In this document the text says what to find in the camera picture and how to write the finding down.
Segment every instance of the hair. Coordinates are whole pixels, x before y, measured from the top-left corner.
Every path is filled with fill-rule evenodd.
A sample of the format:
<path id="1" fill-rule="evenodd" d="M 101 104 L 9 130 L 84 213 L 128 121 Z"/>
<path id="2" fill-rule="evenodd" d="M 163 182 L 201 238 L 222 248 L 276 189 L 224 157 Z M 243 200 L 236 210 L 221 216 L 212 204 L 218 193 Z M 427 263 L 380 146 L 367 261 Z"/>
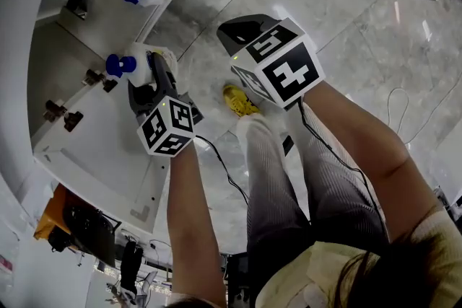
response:
<path id="1" fill-rule="evenodd" d="M 430 237 L 412 242 L 400 238 L 377 260 L 370 252 L 352 258 L 339 276 L 334 308 L 428 307 L 440 282 L 431 274 L 438 240 Z"/>
<path id="2" fill-rule="evenodd" d="M 203 300 L 193 298 L 192 296 L 182 299 L 179 302 L 175 302 L 172 304 L 167 305 L 167 308 L 213 308 L 212 305 L 210 305 L 207 302 L 204 302 Z"/>

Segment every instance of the yellow shoe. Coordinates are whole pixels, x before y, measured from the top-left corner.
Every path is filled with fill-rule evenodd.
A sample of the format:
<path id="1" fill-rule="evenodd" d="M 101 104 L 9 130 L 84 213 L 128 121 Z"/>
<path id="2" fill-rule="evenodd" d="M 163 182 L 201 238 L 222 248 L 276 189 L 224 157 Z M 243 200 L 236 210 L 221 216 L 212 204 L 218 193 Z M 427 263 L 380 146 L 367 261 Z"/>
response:
<path id="1" fill-rule="evenodd" d="M 225 97 L 226 105 L 239 117 L 260 113 L 258 107 L 250 101 L 244 91 L 235 85 L 223 87 L 223 96 Z"/>

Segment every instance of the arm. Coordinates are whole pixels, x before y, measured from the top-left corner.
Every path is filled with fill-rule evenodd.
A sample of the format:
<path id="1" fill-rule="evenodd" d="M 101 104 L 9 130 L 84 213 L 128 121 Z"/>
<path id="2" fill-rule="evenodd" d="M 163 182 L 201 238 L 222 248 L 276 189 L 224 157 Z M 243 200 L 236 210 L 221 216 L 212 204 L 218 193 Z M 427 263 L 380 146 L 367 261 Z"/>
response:
<path id="1" fill-rule="evenodd" d="M 321 82 L 304 101 L 369 177 L 391 240 L 409 234 L 440 205 L 401 139 L 387 125 Z"/>
<path id="2" fill-rule="evenodd" d="M 173 291 L 226 307 L 217 239 L 192 143 L 170 162 L 167 223 Z"/>

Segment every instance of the beige shirt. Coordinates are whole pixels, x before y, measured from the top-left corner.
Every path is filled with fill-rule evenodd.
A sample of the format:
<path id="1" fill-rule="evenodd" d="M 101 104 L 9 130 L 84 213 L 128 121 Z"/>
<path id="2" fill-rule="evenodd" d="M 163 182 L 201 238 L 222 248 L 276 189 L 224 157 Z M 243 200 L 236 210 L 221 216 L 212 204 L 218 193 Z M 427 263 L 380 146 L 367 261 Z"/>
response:
<path id="1" fill-rule="evenodd" d="M 442 236 L 433 260 L 432 273 L 441 280 L 431 307 L 453 307 L 462 296 L 462 236 L 446 211 L 426 218 L 411 235 L 419 241 Z M 334 299 L 345 264 L 364 253 L 346 245 L 316 242 L 278 271 L 261 290 L 257 308 L 327 308 Z"/>

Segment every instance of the white cabinet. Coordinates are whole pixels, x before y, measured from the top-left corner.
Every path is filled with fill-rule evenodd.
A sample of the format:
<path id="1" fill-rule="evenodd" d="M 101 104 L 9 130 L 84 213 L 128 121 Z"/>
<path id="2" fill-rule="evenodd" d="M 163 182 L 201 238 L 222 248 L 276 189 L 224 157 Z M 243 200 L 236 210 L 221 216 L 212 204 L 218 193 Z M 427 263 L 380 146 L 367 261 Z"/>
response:
<path id="1" fill-rule="evenodd" d="M 103 213 L 152 233 L 169 159 L 148 155 L 136 134 L 127 81 L 110 92 L 85 87 L 64 106 L 83 119 L 68 132 L 56 120 L 33 148 L 35 159 Z"/>

